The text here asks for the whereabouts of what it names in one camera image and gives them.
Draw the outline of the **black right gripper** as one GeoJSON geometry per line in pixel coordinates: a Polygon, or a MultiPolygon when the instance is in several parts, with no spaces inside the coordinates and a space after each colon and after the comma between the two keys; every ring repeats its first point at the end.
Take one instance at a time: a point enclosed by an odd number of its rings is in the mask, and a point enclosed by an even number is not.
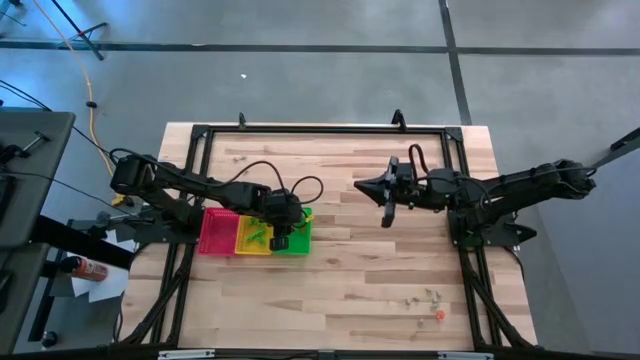
{"type": "Polygon", "coordinates": [[[386,172],[354,182],[354,187],[377,205],[383,205],[382,227],[389,228],[395,219],[396,205],[413,209],[427,197],[428,186],[421,184],[410,162],[392,156],[386,172]]]}

